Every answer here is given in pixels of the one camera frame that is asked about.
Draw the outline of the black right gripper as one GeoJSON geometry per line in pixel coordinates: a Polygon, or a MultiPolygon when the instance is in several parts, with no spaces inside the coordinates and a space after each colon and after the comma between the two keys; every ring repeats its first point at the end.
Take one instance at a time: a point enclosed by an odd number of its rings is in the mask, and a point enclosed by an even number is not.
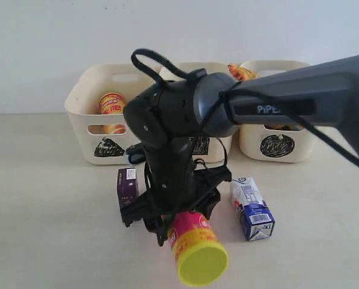
{"type": "Polygon", "coordinates": [[[217,186],[231,180],[232,174],[228,168],[211,168],[193,171],[184,184],[174,187],[154,185],[135,202],[120,210],[122,221],[128,227],[142,219],[149,232],[167,235],[168,221],[173,213],[198,212],[209,220],[221,200],[217,186]]]}

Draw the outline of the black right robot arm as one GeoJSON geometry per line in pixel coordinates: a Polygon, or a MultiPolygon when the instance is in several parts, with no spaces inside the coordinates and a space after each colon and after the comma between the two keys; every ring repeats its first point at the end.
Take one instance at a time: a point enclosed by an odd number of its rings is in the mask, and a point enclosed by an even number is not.
{"type": "Polygon", "coordinates": [[[299,124],[359,167],[359,55],[247,82],[184,72],[144,48],[131,60],[154,84],[123,111],[146,159],[146,191],[121,217],[126,226],[143,220],[159,244],[179,213],[209,217],[218,185],[232,178],[226,166],[196,169],[199,137],[228,137],[243,124],[299,124]]]}

